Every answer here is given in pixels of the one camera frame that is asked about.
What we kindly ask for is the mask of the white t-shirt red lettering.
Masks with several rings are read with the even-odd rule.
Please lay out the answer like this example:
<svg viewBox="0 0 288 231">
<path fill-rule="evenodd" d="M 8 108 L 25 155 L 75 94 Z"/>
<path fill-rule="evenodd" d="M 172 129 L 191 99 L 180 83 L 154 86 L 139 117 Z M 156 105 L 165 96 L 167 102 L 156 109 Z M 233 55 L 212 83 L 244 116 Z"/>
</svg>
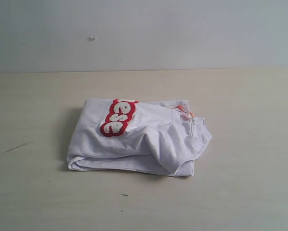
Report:
<svg viewBox="0 0 288 231">
<path fill-rule="evenodd" d="M 77 171 L 127 170 L 190 177 L 212 136 L 186 100 L 86 100 L 67 151 Z"/>
</svg>

